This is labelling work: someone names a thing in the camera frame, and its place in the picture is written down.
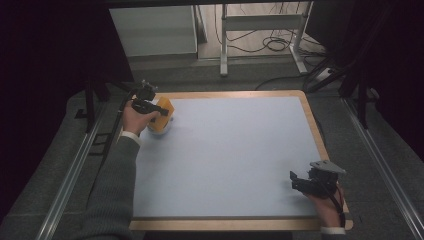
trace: yellow sponge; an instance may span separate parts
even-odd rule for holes
[[[154,122],[149,123],[149,127],[153,131],[160,133],[166,127],[166,124],[168,124],[169,119],[172,116],[172,113],[174,113],[174,106],[172,106],[171,101],[169,101],[169,99],[166,97],[160,97],[156,105],[163,109],[167,109],[169,111],[168,116],[157,117]]]

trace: white metal stand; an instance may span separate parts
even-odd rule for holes
[[[249,30],[297,30],[294,43],[290,45],[290,52],[296,62],[300,74],[306,74],[307,70],[299,55],[299,44],[305,31],[311,2],[308,2],[302,14],[271,14],[251,16],[227,16],[226,4],[222,4],[222,44],[221,44],[221,76],[228,75],[227,55],[227,31],[249,31]]]

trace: hand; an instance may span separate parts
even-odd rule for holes
[[[334,206],[334,203],[330,198],[322,199],[310,194],[304,195],[314,203],[318,217],[321,220],[322,227],[341,227],[340,217],[337,213],[336,206]],[[340,206],[343,206],[343,189],[339,187],[334,193],[334,198]]]
[[[124,108],[124,113],[122,116],[123,130],[132,132],[139,136],[140,133],[146,128],[147,124],[149,124],[150,120],[155,117],[160,117],[160,113],[154,111],[149,114],[140,114],[131,107],[131,103],[132,101],[128,101]]]

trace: white shirt cuff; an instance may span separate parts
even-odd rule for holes
[[[346,231],[344,228],[338,228],[338,227],[333,227],[333,228],[327,228],[327,227],[321,227],[321,233],[324,234],[346,234]]]
[[[139,146],[141,146],[141,139],[132,132],[122,131],[121,137],[129,137],[134,140]]]

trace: person's left hand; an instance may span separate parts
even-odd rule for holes
[[[160,117],[160,113],[157,111],[149,114],[140,114],[131,107],[132,101],[128,101],[124,108],[122,115],[123,130],[132,132],[139,136],[140,133],[146,128],[150,120],[155,117]]]

